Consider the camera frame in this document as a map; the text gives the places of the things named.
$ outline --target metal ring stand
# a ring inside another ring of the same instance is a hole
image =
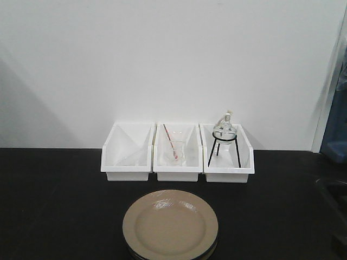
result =
[[[229,139],[229,140],[220,139],[220,138],[216,137],[216,136],[214,135],[214,133],[213,133],[212,135],[213,135],[213,137],[214,137],[215,140],[214,140],[214,142],[213,142],[213,146],[212,146],[212,150],[211,150],[211,154],[210,154],[210,159],[208,160],[207,166],[210,166],[211,159],[212,159],[212,155],[213,155],[213,151],[214,151],[214,149],[215,149],[215,145],[216,145],[217,140],[219,140],[219,141],[224,141],[224,142],[231,142],[231,141],[234,141],[234,140],[235,140],[236,152],[237,152],[237,161],[238,161],[238,163],[239,163],[239,168],[241,168],[240,154],[239,154],[239,146],[238,146],[238,144],[237,144],[237,135],[236,135],[234,138]],[[218,147],[217,147],[217,155],[216,155],[216,156],[218,156],[218,154],[219,154],[219,147],[220,147],[220,146],[221,146],[221,144],[218,144]]]

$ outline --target white storage tray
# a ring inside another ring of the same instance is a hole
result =
[[[216,156],[216,143],[210,166],[208,160],[213,146],[213,124],[200,124],[203,145],[203,171],[207,182],[218,183],[246,183],[248,175],[254,173],[253,148],[250,145],[241,125],[233,124],[237,129],[237,143],[239,146],[241,168],[237,161],[236,144],[221,144],[219,155]]]
[[[114,123],[101,155],[107,180],[148,180],[154,129],[153,123]]]
[[[185,142],[185,162],[172,165],[165,156],[171,148],[162,123],[158,123],[153,157],[153,171],[157,172],[159,181],[197,181],[202,172],[202,145],[198,124],[166,123],[169,134],[181,135]]]

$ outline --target black table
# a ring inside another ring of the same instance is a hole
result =
[[[109,182],[99,149],[0,149],[0,259],[130,259],[121,230],[142,195],[181,189],[219,219],[214,259],[338,259],[347,232],[315,186],[347,179],[347,166],[311,152],[255,151],[247,184]]]

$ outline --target blue object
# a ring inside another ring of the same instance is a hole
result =
[[[347,163],[347,53],[345,53],[320,151],[336,163]]]

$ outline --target stacked plates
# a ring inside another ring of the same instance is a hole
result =
[[[185,191],[147,194],[123,219],[129,252],[138,260],[205,260],[217,246],[218,221],[200,197]]]

